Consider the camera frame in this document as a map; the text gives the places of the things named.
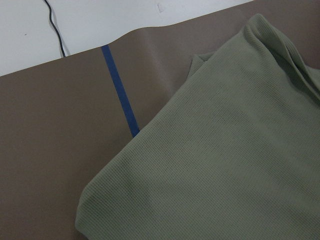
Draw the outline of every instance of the waffle-knit fabric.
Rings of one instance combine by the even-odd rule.
[[[320,239],[320,71],[262,15],[84,189],[89,240]]]

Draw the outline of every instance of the black cable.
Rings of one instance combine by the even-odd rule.
[[[64,51],[64,46],[62,46],[61,36],[60,36],[59,31],[58,31],[58,29],[56,28],[54,22],[52,21],[52,9],[51,9],[51,6],[50,6],[50,4],[47,2],[47,0],[44,0],[44,2],[46,3],[46,5],[47,5],[48,8],[49,8],[49,20],[50,20],[50,23],[51,23],[52,27],[54,28],[54,30],[55,30],[55,32],[56,32],[56,35],[58,36],[59,43],[60,43],[60,49],[61,49],[62,55],[63,55],[63,57],[65,57],[66,54],[65,54],[65,51]]]

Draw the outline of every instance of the blue line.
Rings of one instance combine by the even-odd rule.
[[[126,121],[129,125],[132,137],[135,137],[139,133],[139,127],[134,115],[134,112],[132,111],[132,108],[130,106],[129,99],[127,97],[125,88],[121,82],[114,58],[112,57],[110,48],[108,45],[104,45],[101,47],[101,50],[104,55],[104,59],[106,61],[106,64],[109,68],[109,72],[113,81],[113,85],[115,87],[116,93],[118,94],[118,98],[120,100]]]

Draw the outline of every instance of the folded garment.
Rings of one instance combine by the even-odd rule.
[[[260,14],[84,189],[90,240],[320,239],[320,70]]]

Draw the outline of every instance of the blue stripe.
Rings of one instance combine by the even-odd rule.
[[[101,47],[101,50],[104,55],[104,59],[106,61],[106,64],[109,68],[109,72],[113,81],[113,85],[115,87],[116,93],[118,94],[126,121],[129,125],[131,134],[133,137],[135,137],[139,133],[139,127],[134,115],[134,112],[132,111],[132,108],[130,106],[129,99],[127,97],[125,88],[121,82],[114,58],[112,57],[110,48],[108,45],[104,45]]]

